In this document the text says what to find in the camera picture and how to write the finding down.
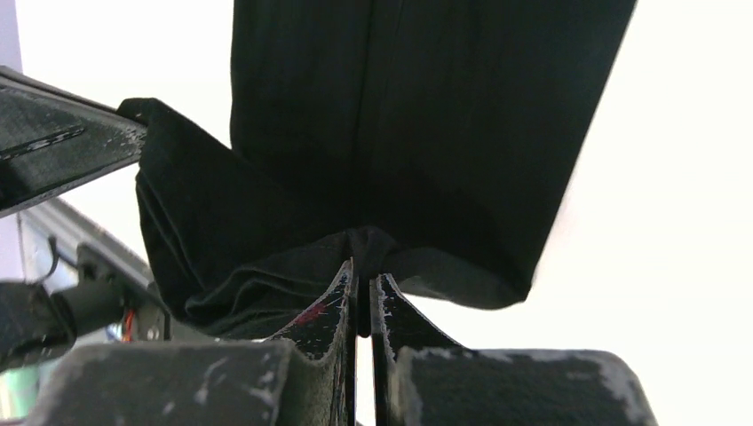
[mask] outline black fabric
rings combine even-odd
[[[172,313],[268,335],[349,256],[413,294],[525,300],[633,5],[236,0],[232,152],[159,101],[120,109],[148,125]]]

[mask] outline black cloth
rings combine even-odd
[[[633,5],[236,0],[232,151],[157,100],[119,110],[148,126],[165,303],[269,335],[349,256],[416,295],[525,300]]]

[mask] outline folded fabric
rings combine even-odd
[[[353,256],[367,280],[525,300],[634,2],[236,0],[232,151],[161,102],[142,233],[165,303],[272,334]]]

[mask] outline worn black surface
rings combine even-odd
[[[289,378],[287,394],[298,407],[294,413],[304,416],[293,418],[283,412],[281,421],[312,426],[355,424],[353,302],[357,283],[353,262],[345,262],[324,295],[270,338],[292,341],[305,358],[293,359],[293,366],[306,374]]]
[[[291,424],[277,417],[294,351],[283,341],[84,346],[60,362],[25,424]]]
[[[653,425],[638,378],[599,351],[472,351],[389,274],[371,283],[379,425]]]
[[[655,425],[638,378],[601,351],[403,349],[392,410],[418,425]]]
[[[145,129],[0,67],[0,217],[139,159]]]
[[[376,421],[380,425],[400,424],[400,413],[391,404],[397,397],[389,384],[400,350],[462,346],[424,317],[400,293],[390,274],[371,281],[370,302]]]
[[[315,304],[264,343],[74,350],[26,424],[353,426],[353,284],[346,262]]]
[[[0,282],[0,373],[56,359],[75,333],[41,284]]]

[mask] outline orange wire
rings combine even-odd
[[[128,314],[125,316],[125,330],[123,332],[123,341],[124,342],[132,342],[133,341],[133,317],[136,316],[136,312],[132,309],[128,311]]]

